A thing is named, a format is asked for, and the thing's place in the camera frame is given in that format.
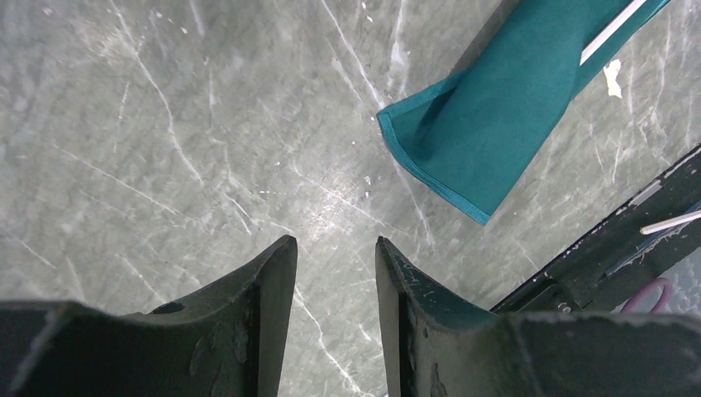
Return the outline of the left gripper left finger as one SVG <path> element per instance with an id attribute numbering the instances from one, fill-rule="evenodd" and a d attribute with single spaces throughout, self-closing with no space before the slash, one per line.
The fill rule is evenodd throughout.
<path id="1" fill-rule="evenodd" d="M 298 260 L 282 236 L 150 313 L 71 300 L 1 303 L 4 396 L 275 396 Z"/>

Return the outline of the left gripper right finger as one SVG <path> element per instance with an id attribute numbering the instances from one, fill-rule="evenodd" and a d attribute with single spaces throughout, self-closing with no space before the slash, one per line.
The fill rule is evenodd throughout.
<path id="1" fill-rule="evenodd" d="M 375 246 L 391 396 L 697 396 L 700 321 L 674 314 L 496 314 Z"/>

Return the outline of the teal cloth napkin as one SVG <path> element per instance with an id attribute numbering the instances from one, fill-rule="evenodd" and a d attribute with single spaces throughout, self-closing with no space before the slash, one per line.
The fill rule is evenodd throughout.
<path id="1" fill-rule="evenodd" d="M 378 113 L 393 158 L 488 223 L 573 98 L 664 6 L 646 3 L 579 65 L 630 1 L 521 1 L 474 63 Z"/>

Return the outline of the white plastic utensil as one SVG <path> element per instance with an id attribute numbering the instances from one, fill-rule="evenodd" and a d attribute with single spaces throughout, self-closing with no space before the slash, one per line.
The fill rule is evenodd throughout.
<path id="1" fill-rule="evenodd" d="M 630 1 L 582 50 L 579 65 L 586 63 L 645 3 L 646 0 Z"/>
<path id="2" fill-rule="evenodd" d="M 642 227 L 640 233 L 642 235 L 651 235 L 657 232 L 662 232 L 664 230 L 670 229 L 672 227 L 678 227 L 685 225 L 687 223 L 696 221 L 701 218 L 701 210 L 693 211 L 692 213 L 686 213 L 678 217 L 670 218 L 665 221 L 653 223 L 651 225 Z"/>

